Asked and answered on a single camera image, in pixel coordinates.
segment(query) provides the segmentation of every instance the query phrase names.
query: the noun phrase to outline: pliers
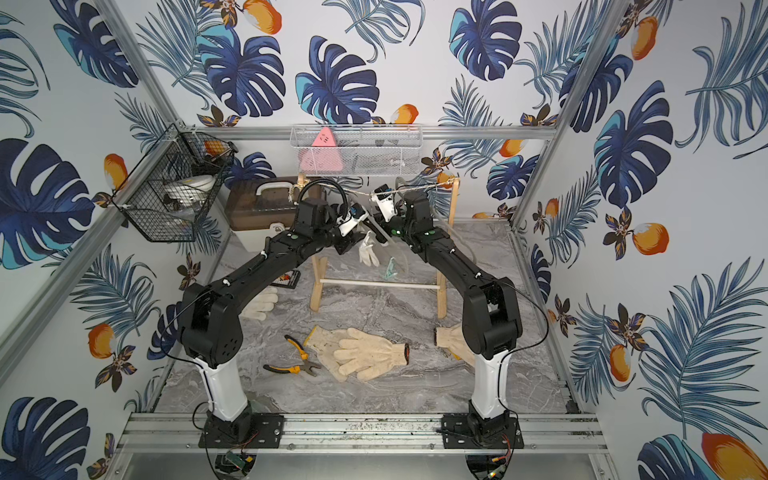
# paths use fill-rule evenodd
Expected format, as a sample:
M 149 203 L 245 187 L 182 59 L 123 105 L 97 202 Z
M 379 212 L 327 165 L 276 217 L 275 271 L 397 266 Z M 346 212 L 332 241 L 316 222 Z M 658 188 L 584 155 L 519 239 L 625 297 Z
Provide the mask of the pliers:
M 301 355 L 301 360 L 304 361 L 303 365 L 295 365 L 291 367 L 280 367 L 280 366 L 271 366 L 271 365 L 265 365 L 264 369 L 269 372 L 274 373 L 298 373 L 302 370 L 304 372 L 309 373 L 311 376 L 317 376 L 315 372 L 312 371 L 312 369 L 319 369 L 323 366 L 319 363 L 310 362 L 310 355 L 304 351 L 303 348 L 301 348 L 301 343 L 299 343 L 298 340 L 293 338 L 290 335 L 285 335 L 286 340 L 288 340 L 288 343 L 295 346 L 297 350 L 299 350 L 299 355 Z

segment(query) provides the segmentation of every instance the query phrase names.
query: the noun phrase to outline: wooden frame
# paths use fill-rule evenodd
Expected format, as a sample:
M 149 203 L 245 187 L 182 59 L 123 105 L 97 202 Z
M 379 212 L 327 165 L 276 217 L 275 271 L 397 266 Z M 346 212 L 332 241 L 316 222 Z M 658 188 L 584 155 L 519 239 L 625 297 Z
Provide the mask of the wooden frame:
M 299 174 L 299 185 L 304 185 L 306 182 L 306 176 Z M 458 177 L 453 179 L 453 185 L 451 186 L 451 209 L 448 215 L 448 225 L 453 227 L 453 221 L 456 216 L 456 201 L 458 199 L 458 185 L 460 180 Z M 435 284 L 429 283 L 398 283 L 398 282 L 373 282 L 368 280 L 344 280 L 326 278 L 326 268 L 328 267 L 328 257 L 318 258 L 317 255 L 312 257 L 312 269 L 315 273 L 315 284 L 312 289 L 312 297 L 310 298 L 310 309 L 313 312 L 320 310 L 320 300 L 323 298 L 323 285 L 326 283 L 335 283 L 340 285 L 360 285 L 360 286 L 383 286 L 385 288 L 416 288 L 435 290 L 437 292 L 437 317 L 445 318 L 448 314 L 448 290 L 446 288 L 445 276 L 442 273 L 437 272 Z

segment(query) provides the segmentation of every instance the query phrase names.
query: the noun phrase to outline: white cotton glove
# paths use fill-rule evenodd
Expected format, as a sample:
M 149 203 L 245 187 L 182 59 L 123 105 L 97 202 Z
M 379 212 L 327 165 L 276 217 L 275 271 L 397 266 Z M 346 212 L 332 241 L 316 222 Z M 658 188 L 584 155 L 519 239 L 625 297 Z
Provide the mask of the white cotton glove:
M 437 327 L 435 329 L 435 345 L 448 349 L 457 359 L 475 366 L 475 353 L 469 349 L 469 345 L 464 340 L 461 323 L 452 327 Z
M 367 266 L 379 266 L 379 258 L 373 253 L 373 242 L 375 242 L 376 235 L 372 231 L 366 233 L 366 237 L 360 242 L 358 251 L 360 252 L 360 262 Z
M 331 372 L 333 378 L 345 382 L 347 375 L 339 373 L 341 364 L 333 357 L 333 352 L 339 349 L 339 341 L 351 338 L 346 329 L 326 330 L 315 326 L 310 335 L 304 340 L 304 346 L 317 353 L 317 359 Z
M 240 312 L 240 319 L 266 320 L 266 313 L 271 312 L 277 303 L 277 288 L 268 286 L 256 295 Z
M 337 360 L 346 361 L 339 367 L 339 373 L 357 373 L 357 379 L 367 382 L 387 373 L 396 366 L 408 365 L 408 343 L 392 343 L 378 335 L 369 335 L 358 329 L 348 328 L 351 339 L 341 339 L 333 353 Z

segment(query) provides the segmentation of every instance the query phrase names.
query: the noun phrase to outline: wallpaper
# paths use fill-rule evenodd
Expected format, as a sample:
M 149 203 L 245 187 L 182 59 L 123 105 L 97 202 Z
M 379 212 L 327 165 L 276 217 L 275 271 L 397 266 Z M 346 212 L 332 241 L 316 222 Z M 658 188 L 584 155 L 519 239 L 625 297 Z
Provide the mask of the wallpaper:
M 624 480 L 768 478 L 767 22 L 634 1 L 516 218 Z
M 2 331 L 163 125 L 94 6 L 75 0 L 0 6 L 0 122 Z M 0 388 L 0 478 L 106 472 L 159 386 L 183 288 L 207 282 L 227 230 L 218 209 L 195 243 L 118 229 Z
M 187 124 L 535 126 L 556 124 L 606 5 L 140 0 L 124 3 L 123 15 Z M 422 173 L 404 180 L 459 176 L 460 217 L 509 217 L 542 146 L 504 138 L 426 144 Z M 267 161 L 295 174 L 287 142 L 243 152 L 278 149 Z
M 0 332 L 104 211 L 148 144 L 131 130 L 147 95 L 98 13 L 74 1 L 0 7 Z

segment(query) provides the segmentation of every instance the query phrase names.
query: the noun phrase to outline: pink triangular object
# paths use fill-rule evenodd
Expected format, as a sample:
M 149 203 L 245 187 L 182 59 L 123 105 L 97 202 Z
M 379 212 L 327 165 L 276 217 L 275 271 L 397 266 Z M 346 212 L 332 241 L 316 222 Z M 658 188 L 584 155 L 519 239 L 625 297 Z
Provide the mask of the pink triangular object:
M 313 147 L 335 147 L 336 139 L 333 137 L 333 132 L 329 127 L 323 127 L 320 133 L 315 137 L 315 141 L 312 142 Z
M 333 132 L 328 127 L 323 127 L 315 141 L 313 147 L 335 147 L 336 139 Z M 336 148 L 320 150 L 316 148 L 307 148 L 300 154 L 301 170 L 304 172 L 313 171 L 341 171 L 344 169 L 344 163 L 341 161 L 341 155 Z

